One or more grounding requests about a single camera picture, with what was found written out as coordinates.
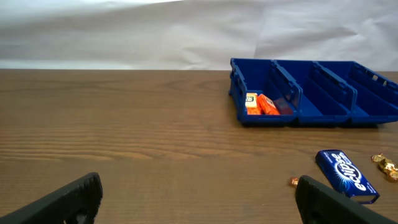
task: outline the wooden surface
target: wooden surface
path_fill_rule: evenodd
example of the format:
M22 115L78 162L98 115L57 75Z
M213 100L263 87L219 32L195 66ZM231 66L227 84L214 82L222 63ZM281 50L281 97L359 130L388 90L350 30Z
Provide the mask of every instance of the wooden surface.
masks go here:
M0 216L99 172L102 223L301 223L291 176L328 184L322 149L342 149L398 222L398 123L243 128L228 72L0 70ZM398 73L384 73L398 82Z

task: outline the empty blue bin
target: empty blue bin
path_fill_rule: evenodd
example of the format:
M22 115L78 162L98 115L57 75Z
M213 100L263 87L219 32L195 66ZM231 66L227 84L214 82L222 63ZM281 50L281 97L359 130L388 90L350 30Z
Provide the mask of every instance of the empty blue bin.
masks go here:
M350 123L398 121L398 85L356 62L318 62L358 91Z
M302 124L347 122L355 105L356 90L329 69L313 61L277 60L303 89L298 106Z
M231 66L229 94L241 123L289 123L297 117L301 88L275 61L232 58ZM280 115L248 115L246 93L263 93L274 101Z

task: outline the white backdrop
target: white backdrop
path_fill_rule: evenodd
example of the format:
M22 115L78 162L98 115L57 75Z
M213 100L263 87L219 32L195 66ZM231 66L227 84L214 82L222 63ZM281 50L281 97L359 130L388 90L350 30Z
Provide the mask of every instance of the white backdrop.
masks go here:
M0 68L229 70L231 57L398 70L398 0L0 1Z

